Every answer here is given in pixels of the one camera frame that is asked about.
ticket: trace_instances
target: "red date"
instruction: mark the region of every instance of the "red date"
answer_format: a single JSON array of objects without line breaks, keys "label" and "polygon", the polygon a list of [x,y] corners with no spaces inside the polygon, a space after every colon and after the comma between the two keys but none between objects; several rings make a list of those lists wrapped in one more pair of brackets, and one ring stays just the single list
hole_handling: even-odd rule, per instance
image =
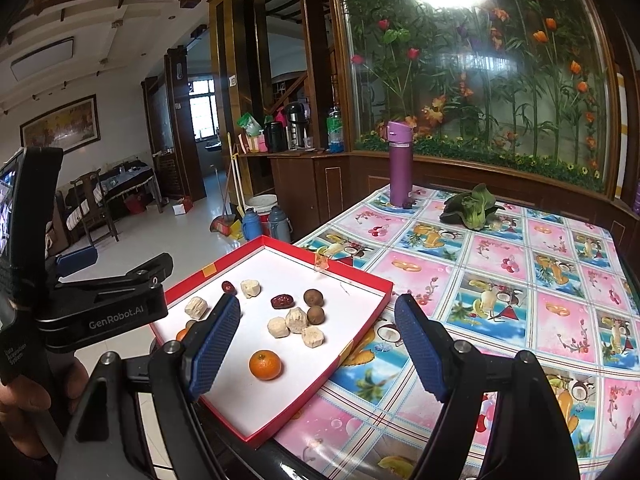
[{"label": "red date", "polygon": [[236,288],[231,282],[222,282],[222,291],[226,292],[227,294],[233,294],[234,296],[236,295]]},{"label": "red date", "polygon": [[271,306],[273,308],[291,308],[293,306],[293,297],[289,294],[279,294],[271,298]]}]

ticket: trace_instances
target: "wooden chair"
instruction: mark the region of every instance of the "wooden chair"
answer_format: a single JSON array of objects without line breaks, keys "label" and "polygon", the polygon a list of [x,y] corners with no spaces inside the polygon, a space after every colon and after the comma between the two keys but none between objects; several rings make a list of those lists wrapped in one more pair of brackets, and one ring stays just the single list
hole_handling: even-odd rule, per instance
[{"label": "wooden chair", "polygon": [[[100,182],[100,170],[90,171],[89,173],[85,173],[84,175],[79,176],[75,180],[71,181],[71,185],[74,187],[74,192],[76,194],[76,201],[78,202],[78,207],[80,208],[82,227],[84,227],[84,232],[86,237],[89,239],[89,243],[91,245],[97,244],[100,240],[106,238],[107,236],[112,236],[118,240],[118,232],[116,231],[116,225],[111,219],[111,213],[109,211],[109,207],[106,204],[106,201],[103,199],[100,204],[96,203],[94,198],[94,189],[98,186]],[[82,190],[84,194],[84,198],[81,198],[81,195],[78,193],[79,189]],[[85,213],[82,208],[82,202],[86,200],[88,205],[88,211]],[[96,224],[101,222],[105,222],[109,231],[99,237],[97,240],[93,240],[91,238],[91,228]]]}]

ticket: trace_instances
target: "rectangular ceiling light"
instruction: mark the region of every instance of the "rectangular ceiling light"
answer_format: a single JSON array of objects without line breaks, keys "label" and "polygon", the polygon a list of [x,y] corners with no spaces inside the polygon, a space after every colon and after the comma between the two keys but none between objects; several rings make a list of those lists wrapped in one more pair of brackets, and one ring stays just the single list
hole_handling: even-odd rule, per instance
[{"label": "rectangular ceiling light", "polygon": [[30,75],[53,66],[74,54],[74,38],[65,38],[34,50],[11,63],[11,72],[16,81],[21,81]]}]

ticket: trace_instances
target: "window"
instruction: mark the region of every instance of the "window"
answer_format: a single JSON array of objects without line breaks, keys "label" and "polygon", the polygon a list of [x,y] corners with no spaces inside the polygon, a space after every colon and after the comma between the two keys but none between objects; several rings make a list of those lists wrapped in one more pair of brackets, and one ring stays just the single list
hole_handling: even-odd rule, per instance
[{"label": "window", "polygon": [[216,111],[216,95],[213,88],[213,79],[199,79],[189,83],[192,96],[191,121],[196,140],[217,136],[218,112]]}]

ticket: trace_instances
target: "patterned tablecloth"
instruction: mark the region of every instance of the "patterned tablecloth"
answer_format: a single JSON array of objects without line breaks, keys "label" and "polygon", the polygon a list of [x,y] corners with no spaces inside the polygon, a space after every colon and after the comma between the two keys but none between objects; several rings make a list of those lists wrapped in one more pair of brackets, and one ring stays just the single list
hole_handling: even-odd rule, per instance
[{"label": "patterned tablecloth", "polygon": [[[595,478],[640,413],[640,312],[609,232],[510,204],[472,232],[438,222],[451,195],[414,187],[415,205],[402,210],[382,189],[298,243],[391,280],[394,294],[276,440],[331,479],[409,478],[442,406],[423,390],[394,325],[395,298],[410,292],[482,352],[536,353],[567,413],[582,477]],[[463,479],[479,473],[494,406],[489,393]]]}]

